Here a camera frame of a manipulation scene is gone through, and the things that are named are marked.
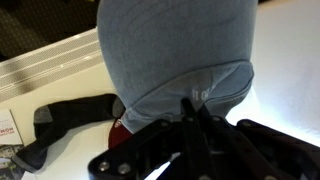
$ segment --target red fabric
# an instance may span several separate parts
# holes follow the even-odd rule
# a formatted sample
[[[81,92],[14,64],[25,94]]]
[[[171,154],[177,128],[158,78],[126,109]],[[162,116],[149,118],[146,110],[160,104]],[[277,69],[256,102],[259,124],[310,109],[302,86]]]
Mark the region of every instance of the red fabric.
[[[131,132],[122,125],[121,120],[115,120],[109,132],[109,149],[117,146],[131,136]]]

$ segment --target white table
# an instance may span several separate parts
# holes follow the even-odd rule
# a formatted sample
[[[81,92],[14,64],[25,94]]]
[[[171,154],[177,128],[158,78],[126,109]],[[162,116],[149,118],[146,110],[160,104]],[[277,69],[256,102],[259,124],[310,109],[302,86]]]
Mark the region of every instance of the white table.
[[[319,0],[274,0],[259,6],[252,62],[256,76],[246,100],[228,116],[266,124],[320,146]],[[12,110],[25,144],[35,140],[33,112],[42,105],[115,93],[103,63],[0,103]],[[87,165],[107,149],[111,122],[71,130],[49,149],[39,180],[87,180]]]

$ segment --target screw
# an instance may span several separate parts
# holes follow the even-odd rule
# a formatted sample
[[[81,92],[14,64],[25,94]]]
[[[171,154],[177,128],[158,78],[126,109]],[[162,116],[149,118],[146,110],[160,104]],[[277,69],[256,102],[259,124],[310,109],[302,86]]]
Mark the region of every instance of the screw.
[[[220,117],[218,117],[218,116],[213,116],[213,117],[212,117],[212,120],[214,120],[214,121],[220,121]]]
[[[164,122],[161,123],[161,126],[167,127],[167,126],[169,126],[169,123],[164,121]]]
[[[209,176],[207,176],[207,175],[202,175],[202,176],[199,177],[198,180],[211,180],[211,178]]]
[[[110,168],[110,164],[108,162],[102,162],[100,165],[99,165],[99,170],[100,171],[106,171]]]
[[[193,118],[192,118],[192,117],[187,117],[187,121],[192,122],[192,121],[193,121]]]
[[[277,180],[274,176],[266,176],[264,180]]]
[[[128,163],[123,163],[118,168],[118,172],[120,174],[127,174],[130,171],[131,171],[131,167],[130,167],[130,165]]]
[[[246,127],[250,127],[251,126],[251,123],[249,121],[244,121],[242,122],[242,124]]]

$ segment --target white surface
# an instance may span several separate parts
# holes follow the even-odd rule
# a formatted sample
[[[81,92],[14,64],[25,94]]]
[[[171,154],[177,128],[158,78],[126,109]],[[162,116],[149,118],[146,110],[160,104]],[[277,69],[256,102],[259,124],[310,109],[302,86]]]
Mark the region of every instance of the white surface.
[[[229,116],[263,122],[320,145],[319,0],[273,0],[259,7],[252,61],[256,76],[244,103]],[[0,103],[12,110],[25,144],[34,140],[33,112],[64,99],[115,92],[103,64]],[[39,180],[86,180],[90,159],[106,149],[111,123],[72,130],[50,148]]]

